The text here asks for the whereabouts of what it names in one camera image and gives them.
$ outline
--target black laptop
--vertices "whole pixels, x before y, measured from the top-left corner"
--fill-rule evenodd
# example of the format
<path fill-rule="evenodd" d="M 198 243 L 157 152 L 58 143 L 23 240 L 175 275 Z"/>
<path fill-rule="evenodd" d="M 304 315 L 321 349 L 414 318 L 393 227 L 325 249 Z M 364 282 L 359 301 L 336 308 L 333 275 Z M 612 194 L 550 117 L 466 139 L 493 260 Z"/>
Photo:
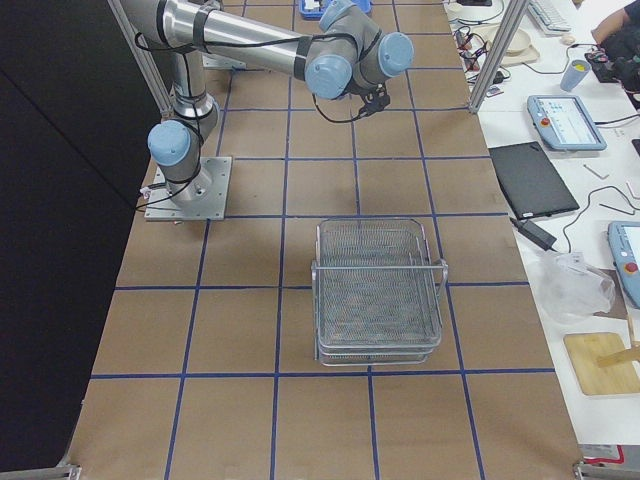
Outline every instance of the black laptop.
<path fill-rule="evenodd" d="M 490 148 L 498 183 L 518 220 L 579 208 L 538 142 Z"/>

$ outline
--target wooden stick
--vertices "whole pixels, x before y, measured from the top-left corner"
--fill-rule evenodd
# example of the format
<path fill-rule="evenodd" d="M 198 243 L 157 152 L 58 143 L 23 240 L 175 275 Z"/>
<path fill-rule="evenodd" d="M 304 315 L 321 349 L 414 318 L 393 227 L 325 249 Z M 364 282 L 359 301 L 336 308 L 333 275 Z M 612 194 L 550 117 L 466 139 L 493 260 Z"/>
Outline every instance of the wooden stick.
<path fill-rule="evenodd" d="M 636 341 L 636 335 L 633 331 L 633 320 L 631 319 L 631 315 L 627 314 L 627 326 L 629 327 L 629 340 L 631 341 L 632 347 L 640 347 L 640 342 Z"/>
<path fill-rule="evenodd" d="M 612 353 L 611 355 L 605 355 L 604 357 L 598 357 L 596 360 L 599 367 L 610 367 L 619 363 L 640 362 L 640 347 L 631 347 L 620 352 Z"/>

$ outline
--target wooden cutting board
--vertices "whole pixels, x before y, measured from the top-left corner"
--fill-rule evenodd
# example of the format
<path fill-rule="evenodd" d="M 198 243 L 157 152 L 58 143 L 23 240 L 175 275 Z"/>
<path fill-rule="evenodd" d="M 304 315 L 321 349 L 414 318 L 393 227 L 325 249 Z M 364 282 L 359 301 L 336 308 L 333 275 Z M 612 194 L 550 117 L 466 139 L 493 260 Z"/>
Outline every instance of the wooden cutting board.
<path fill-rule="evenodd" d="M 640 393 L 640 379 L 631 362 L 598 366 L 599 357 L 626 348 L 617 333 L 570 334 L 564 337 L 564 344 L 585 395 Z"/>

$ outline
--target stacked metal tray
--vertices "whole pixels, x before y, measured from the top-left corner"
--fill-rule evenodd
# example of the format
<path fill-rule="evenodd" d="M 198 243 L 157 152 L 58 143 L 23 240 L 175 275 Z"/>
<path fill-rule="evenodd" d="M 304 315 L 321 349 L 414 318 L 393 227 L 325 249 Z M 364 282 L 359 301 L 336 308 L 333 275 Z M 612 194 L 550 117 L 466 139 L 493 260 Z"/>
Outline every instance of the stacked metal tray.
<path fill-rule="evenodd" d="M 324 365 L 420 363 L 439 345 L 444 260 L 411 219 L 325 220 L 312 270 L 315 357 Z M 439 288 L 436 275 L 439 273 Z"/>

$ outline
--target person's arm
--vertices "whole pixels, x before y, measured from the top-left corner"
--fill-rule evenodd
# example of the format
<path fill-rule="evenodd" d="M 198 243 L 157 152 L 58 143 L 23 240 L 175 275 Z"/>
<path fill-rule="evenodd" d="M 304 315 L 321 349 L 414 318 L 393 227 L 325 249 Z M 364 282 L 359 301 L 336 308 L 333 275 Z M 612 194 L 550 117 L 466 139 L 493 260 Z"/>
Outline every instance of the person's arm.
<path fill-rule="evenodd" d="M 630 21 L 631 19 L 629 18 L 629 15 L 625 11 L 625 9 L 621 8 L 620 10 L 616 10 L 607 18 L 602 20 L 602 22 L 600 22 L 600 24 L 596 28 L 591 30 L 591 35 L 599 45 L 605 38 L 616 33 Z"/>

